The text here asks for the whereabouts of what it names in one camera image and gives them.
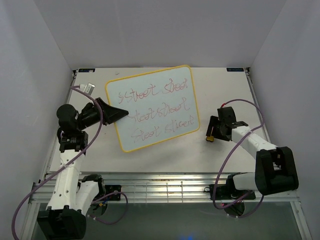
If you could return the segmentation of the blue table corner label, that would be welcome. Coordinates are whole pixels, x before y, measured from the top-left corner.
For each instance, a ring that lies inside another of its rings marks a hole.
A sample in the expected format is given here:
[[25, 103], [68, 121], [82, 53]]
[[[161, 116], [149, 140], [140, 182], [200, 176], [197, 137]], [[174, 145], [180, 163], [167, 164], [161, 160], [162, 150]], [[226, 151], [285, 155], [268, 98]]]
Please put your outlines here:
[[242, 67], [227, 67], [226, 68], [227, 72], [244, 72], [244, 68]]

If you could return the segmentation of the yellow whiteboard eraser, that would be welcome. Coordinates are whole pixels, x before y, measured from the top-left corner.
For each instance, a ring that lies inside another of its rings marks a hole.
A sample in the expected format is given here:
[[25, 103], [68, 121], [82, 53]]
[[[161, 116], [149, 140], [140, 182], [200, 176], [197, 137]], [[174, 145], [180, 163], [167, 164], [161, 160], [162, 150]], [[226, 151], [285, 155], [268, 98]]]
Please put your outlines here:
[[206, 139], [205, 139], [207, 142], [213, 142], [215, 140], [215, 138], [211, 135], [211, 136], [206, 136]]

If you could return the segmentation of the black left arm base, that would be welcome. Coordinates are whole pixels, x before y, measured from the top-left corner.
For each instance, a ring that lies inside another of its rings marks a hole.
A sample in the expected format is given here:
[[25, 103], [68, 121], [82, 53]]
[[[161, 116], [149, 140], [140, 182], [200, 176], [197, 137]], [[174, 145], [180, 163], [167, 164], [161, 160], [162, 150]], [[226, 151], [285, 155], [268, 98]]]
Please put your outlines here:
[[[105, 185], [105, 194], [109, 195], [110, 193], [117, 193], [122, 190], [121, 185]], [[109, 202], [118, 202], [121, 200], [121, 194], [112, 194], [107, 197], [104, 197], [99, 202], [92, 204], [87, 212], [87, 216], [93, 215], [94, 217], [101, 217], [104, 215], [108, 208]]]

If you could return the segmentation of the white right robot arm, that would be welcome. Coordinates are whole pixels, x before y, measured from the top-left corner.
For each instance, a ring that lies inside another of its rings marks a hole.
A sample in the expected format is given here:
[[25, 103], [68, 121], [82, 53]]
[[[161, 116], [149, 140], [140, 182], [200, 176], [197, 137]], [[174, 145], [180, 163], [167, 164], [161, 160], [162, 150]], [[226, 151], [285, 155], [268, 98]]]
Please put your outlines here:
[[143, 150], [133, 155], [121, 155], [110, 150], [109, 172], [115, 173], [209, 173], [221, 175], [233, 152], [242, 147], [255, 160], [254, 172], [232, 172], [224, 190], [215, 185], [214, 199], [228, 195], [237, 199], [249, 191], [263, 196], [293, 191], [299, 187], [293, 152], [278, 147], [254, 133], [244, 121], [237, 121], [231, 106], [222, 105], [217, 116], [211, 116], [206, 139], [184, 139], [162, 149]]

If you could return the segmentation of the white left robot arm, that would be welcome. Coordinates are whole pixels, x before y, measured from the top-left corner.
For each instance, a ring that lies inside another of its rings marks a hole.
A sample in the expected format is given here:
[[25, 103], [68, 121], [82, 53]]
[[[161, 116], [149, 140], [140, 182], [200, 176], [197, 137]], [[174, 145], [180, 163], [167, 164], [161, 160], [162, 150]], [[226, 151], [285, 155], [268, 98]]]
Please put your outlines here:
[[127, 110], [113, 107], [101, 98], [89, 102], [81, 111], [71, 104], [60, 106], [56, 112], [59, 129], [60, 168], [52, 197], [37, 222], [48, 240], [81, 240], [87, 229], [86, 215], [96, 201], [105, 204], [120, 190], [111, 192], [99, 174], [79, 179], [82, 162], [89, 145], [86, 128], [113, 124], [126, 117]]

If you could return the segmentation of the aluminium extrusion frame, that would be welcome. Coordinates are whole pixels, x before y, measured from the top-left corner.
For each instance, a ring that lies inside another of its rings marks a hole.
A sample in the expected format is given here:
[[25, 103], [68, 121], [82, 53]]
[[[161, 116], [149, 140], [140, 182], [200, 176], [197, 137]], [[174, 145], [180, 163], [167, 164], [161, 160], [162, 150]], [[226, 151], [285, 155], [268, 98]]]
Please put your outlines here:
[[[106, 77], [107, 80], [112, 78], [123, 77], [126, 75], [136, 75], [149, 71], [161, 70], [161, 68], [96, 68], [94, 73], [74, 73], [72, 84], [80, 84], [91, 82], [98, 86], [104, 86], [102, 78]], [[194, 67], [192, 68], [193, 77], [195, 79], [195, 89], [197, 91], [207, 90], [207, 85], [213, 88], [218, 84], [219, 89], [227, 91], [225, 96], [227, 99], [242, 98], [254, 102], [258, 106], [258, 101], [253, 89], [253, 84], [250, 77], [250, 68], [244, 68], [244, 72], [228, 72], [226, 67]], [[210, 115], [219, 107], [219, 105], [211, 108], [207, 101], [223, 102], [224, 94], [218, 90], [211, 93], [206, 91], [203, 95], [197, 93], [197, 103], [200, 114], [200, 129], [189, 135], [184, 135], [173, 140], [154, 145], [153, 147], [145, 148], [144, 150], [155, 150], [156, 146], [161, 149], [167, 145], [178, 143], [178, 140], [191, 140], [192, 138], [200, 138], [205, 141], [205, 132]], [[118, 144], [110, 141], [109, 137], [116, 140], [115, 127], [103, 128], [99, 134], [99, 138], [92, 144], [89, 149], [90, 156], [93, 160], [84, 162], [81, 167], [82, 174], [79, 176], [82, 179], [86, 175], [100, 174], [104, 178], [104, 183], [107, 185], [121, 185], [122, 190], [127, 194], [129, 203], [132, 204], [189, 204], [189, 203], [209, 203], [210, 198], [208, 193], [204, 193], [205, 186], [214, 184], [216, 179], [216, 172], [205, 173], [135, 173], [135, 172], [110, 172], [107, 169], [111, 166], [110, 162], [103, 160], [104, 151], [113, 149], [117, 154], [125, 155], [130, 153], [123, 152]], [[34, 195], [30, 197], [29, 204], [35, 209], [40, 209], [41, 204], [49, 201], [51, 192], [54, 189], [56, 176], [49, 180], [43, 187], [37, 190]], [[299, 234], [303, 240], [311, 240], [312, 236], [308, 228], [306, 218], [304, 216], [299, 193], [289, 191], [285, 193], [277, 193], [269, 195], [264, 198], [263, 203], [274, 202], [284, 203], [289, 202], [294, 219], [299, 230]]]

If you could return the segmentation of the yellow framed whiteboard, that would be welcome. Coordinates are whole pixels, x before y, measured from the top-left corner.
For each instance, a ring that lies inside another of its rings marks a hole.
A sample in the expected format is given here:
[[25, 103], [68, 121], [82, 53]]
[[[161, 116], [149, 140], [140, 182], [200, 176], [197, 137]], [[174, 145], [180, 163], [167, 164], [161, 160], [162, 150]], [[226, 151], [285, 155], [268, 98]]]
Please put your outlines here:
[[130, 153], [200, 128], [192, 69], [188, 65], [113, 79], [109, 105], [128, 111], [115, 123], [119, 145]]

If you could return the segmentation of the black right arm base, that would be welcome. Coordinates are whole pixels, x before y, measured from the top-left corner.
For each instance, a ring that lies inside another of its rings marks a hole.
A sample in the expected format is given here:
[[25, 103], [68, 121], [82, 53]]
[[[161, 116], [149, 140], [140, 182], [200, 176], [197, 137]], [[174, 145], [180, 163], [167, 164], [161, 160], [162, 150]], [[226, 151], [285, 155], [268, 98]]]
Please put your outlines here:
[[[233, 217], [243, 217], [245, 212], [245, 200], [255, 200], [256, 195], [252, 190], [229, 190], [226, 185], [219, 184], [215, 192], [214, 184], [210, 184], [203, 189], [204, 193], [209, 194], [210, 199], [214, 202], [216, 209], [224, 210], [227, 215]], [[229, 207], [225, 207], [228, 202], [237, 202]]]

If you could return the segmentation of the blue left corner label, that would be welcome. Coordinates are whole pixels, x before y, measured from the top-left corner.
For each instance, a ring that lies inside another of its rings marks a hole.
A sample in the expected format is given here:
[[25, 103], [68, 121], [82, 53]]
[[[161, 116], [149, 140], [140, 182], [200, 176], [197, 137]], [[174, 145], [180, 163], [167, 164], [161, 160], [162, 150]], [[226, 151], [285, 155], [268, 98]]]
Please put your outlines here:
[[78, 73], [94, 73], [95, 68], [79, 68]]

